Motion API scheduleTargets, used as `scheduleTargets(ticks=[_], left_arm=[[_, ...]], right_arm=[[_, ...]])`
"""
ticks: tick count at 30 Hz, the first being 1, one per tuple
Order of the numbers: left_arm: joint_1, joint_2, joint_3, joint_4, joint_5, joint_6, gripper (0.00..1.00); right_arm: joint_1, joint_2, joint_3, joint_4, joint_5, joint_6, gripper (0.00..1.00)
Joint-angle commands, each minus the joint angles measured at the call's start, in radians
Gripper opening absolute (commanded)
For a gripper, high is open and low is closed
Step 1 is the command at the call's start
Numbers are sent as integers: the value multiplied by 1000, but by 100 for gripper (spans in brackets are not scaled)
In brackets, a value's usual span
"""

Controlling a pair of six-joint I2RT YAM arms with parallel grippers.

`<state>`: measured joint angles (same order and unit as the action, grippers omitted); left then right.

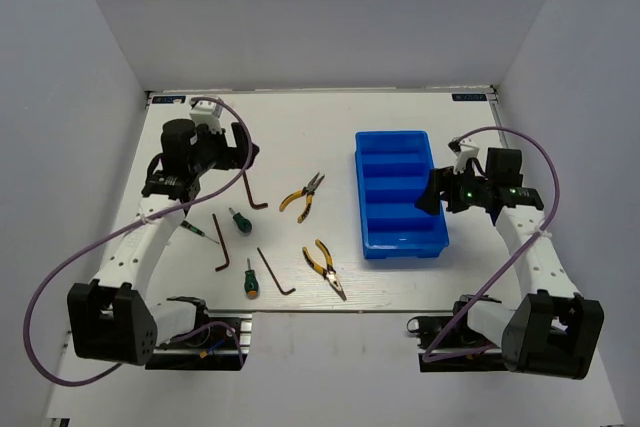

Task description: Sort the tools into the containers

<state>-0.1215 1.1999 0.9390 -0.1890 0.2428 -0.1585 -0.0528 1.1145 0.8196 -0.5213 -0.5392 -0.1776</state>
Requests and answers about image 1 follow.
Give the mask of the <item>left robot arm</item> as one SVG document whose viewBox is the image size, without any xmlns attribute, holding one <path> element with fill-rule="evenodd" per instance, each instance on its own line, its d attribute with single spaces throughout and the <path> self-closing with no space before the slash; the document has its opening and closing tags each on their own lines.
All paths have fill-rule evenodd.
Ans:
<svg viewBox="0 0 640 427">
<path fill-rule="evenodd" d="M 146 302 L 148 285 L 174 232 L 186 219 L 210 170 L 252 165 L 259 148 L 242 124 L 231 125 L 235 143 L 212 121 L 171 120 L 161 133 L 161 151 L 149 162 L 136 219 L 115 253 L 88 283 L 67 295 L 74 350 L 84 359 L 142 366 L 155 347 L 180 336 L 199 346 L 211 334 L 211 321 L 193 301 Z"/>
</svg>

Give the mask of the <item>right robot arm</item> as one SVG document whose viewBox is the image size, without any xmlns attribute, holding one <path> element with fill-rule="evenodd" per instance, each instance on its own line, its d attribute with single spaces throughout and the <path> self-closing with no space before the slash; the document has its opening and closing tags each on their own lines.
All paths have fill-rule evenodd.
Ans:
<svg viewBox="0 0 640 427">
<path fill-rule="evenodd" d="M 449 147 L 455 163 L 431 171 L 416 205 L 429 214 L 484 209 L 508 249 L 507 266 L 516 272 L 522 299 L 510 309 L 491 298 L 487 288 L 461 297 L 452 318 L 424 342 L 421 363 L 497 348 L 511 372 L 585 378 L 604 311 L 579 292 L 562 267 L 546 230 L 541 197 L 522 184 L 521 152 L 491 148 L 481 165 L 474 143 L 454 140 Z"/>
</svg>

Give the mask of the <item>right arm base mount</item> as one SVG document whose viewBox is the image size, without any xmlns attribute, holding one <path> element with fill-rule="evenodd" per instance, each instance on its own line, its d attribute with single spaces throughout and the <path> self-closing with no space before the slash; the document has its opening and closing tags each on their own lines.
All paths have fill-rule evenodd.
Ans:
<svg viewBox="0 0 640 427">
<path fill-rule="evenodd" d="M 499 347 L 491 344 L 484 336 L 470 330 L 464 323 L 458 324 L 446 334 L 433 351 L 433 355 L 453 354 L 463 350 L 479 349 L 491 346 L 483 353 L 465 354 L 437 362 L 426 363 L 422 356 L 426 348 L 437 337 L 451 319 L 451 315 L 421 315 L 407 321 L 409 336 L 418 341 L 418 362 L 421 373 L 462 373 L 462 372 L 506 372 Z"/>
</svg>

